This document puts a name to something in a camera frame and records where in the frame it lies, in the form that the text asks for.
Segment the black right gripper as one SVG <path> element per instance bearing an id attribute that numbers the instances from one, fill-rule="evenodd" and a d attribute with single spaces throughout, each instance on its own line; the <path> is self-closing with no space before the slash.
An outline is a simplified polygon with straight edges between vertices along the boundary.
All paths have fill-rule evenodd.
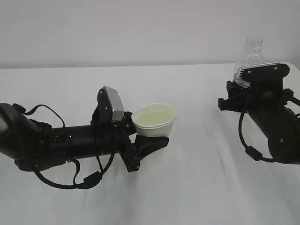
<path id="1" fill-rule="evenodd" d="M 259 82 L 241 87 L 232 81 L 226 82 L 228 99 L 219 98 L 221 111 L 241 113 L 241 117 L 294 117 L 294 112 L 286 107 L 293 92 L 283 89 L 282 81 Z"/>

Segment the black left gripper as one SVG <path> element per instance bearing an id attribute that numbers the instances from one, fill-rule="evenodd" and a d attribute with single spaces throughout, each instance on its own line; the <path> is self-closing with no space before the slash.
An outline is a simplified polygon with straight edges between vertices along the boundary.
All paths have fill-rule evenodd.
<path id="1" fill-rule="evenodd" d="M 141 135 L 137 135 L 135 142 L 131 143 L 130 136 L 136 133 L 131 116 L 131 112 L 124 112 L 121 121 L 114 122 L 117 131 L 117 151 L 129 173 L 138 171 L 141 160 L 157 150 L 165 148 L 169 143 L 168 137 Z"/>

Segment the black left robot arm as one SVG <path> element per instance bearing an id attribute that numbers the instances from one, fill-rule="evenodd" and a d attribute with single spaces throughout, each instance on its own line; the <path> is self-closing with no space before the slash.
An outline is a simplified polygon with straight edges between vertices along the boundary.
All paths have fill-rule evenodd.
<path id="1" fill-rule="evenodd" d="M 39 171 L 44 171 L 71 159 L 92 158 L 112 152 L 120 154 L 128 172 L 135 172 L 139 170 L 142 159 L 166 147 L 169 142 L 166 135 L 147 137 L 140 134 L 136 135 L 135 142 L 131 142 L 130 135 L 137 133 L 131 112 L 125 112 L 122 120 L 117 122 L 99 123 L 96 120 L 86 126 L 53 128 L 47 123 L 28 119 L 19 108 L 10 104 L 2 103 L 0 106 L 19 132 L 24 148 L 24 151 L 20 150 L 16 137 L 1 119 L 0 151 L 25 172 L 32 171 L 26 153 L 30 154 Z"/>

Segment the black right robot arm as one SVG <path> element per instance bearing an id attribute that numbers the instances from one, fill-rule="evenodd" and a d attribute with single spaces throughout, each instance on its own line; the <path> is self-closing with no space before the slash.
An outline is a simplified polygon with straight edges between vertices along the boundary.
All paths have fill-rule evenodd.
<path id="1" fill-rule="evenodd" d="M 255 161 L 298 165 L 300 163 L 300 119 L 286 107 L 291 101 L 300 102 L 290 89 L 284 89 L 283 81 L 254 82 L 243 88 L 227 81 L 228 99 L 219 98 L 221 111 L 240 113 L 238 134 L 245 152 Z M 270 158 L 246 143 L 242 133 L 245 115 L 248 115 L 268 140 Z"/>

